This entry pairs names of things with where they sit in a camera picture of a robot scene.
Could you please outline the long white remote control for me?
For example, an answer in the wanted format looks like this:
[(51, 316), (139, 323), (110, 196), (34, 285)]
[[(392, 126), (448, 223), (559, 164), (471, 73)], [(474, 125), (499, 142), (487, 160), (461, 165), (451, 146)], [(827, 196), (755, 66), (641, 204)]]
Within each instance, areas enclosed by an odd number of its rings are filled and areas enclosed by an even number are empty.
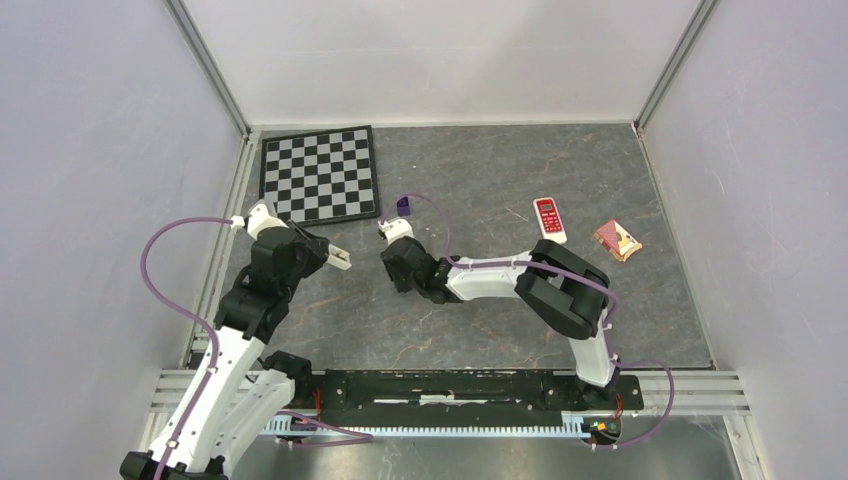
[(351, 268), (352, 263), (350, 260), (350, 254), (336, 245), (329, 244), (327, 246), (328, 257), (326, 263), (338, 268), (342, 271), (346, 271)]

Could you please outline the red white remote control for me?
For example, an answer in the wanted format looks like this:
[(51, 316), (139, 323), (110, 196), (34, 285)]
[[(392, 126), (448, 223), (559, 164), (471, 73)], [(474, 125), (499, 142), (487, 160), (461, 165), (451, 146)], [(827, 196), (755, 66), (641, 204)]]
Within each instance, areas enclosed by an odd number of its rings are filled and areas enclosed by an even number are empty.
[(537, 198), (533, 201), (533, 208), (542, 237), (564, 245), (568, 237), (555, 200), (552, 197)]

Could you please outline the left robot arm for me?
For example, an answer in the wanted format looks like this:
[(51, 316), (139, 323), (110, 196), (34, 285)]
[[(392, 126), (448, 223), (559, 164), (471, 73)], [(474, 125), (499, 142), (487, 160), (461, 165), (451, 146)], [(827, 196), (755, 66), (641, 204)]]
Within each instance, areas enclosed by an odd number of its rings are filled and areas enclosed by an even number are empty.
[(175, 228), (170, 223), (145, 244), (140, 271), (145, 286), (163, 304), (208, 334), (201, 363), (161, 433), (142, 452), (128, 453), (123, 479), (228, 479), (247, 448), (285, 406), (302, 407), (314, 394), (313, 379), (277, 352), (263, 362), (249, 393), (234, 398), (250, 368), (288, 315), (302, 280), (330, 264), (350, 267), (349, 254), (327, 238), (279, 219), (221, 219), (252, 238), (250, 263), (219, 303), (213, 322), (167, 298), (152, 282), (148, 258), (155, 242)]

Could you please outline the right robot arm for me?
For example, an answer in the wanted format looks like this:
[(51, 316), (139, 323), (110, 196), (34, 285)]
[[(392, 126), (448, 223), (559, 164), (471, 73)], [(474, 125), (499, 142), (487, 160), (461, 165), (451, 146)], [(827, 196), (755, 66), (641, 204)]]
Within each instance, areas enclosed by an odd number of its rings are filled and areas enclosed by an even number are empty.
[(512, 257), (437, 259), (418, 240), (403, 237), (387, 246), (381, 260), (398, 292), (416, 291), (435, 304), (523, 301), (568, 339), (580, 400), (602, 408), (617, 396), (617, 366), (603, 328), (618, 301), (608, 276), (564, 246), (540, 240), (532, 250)]

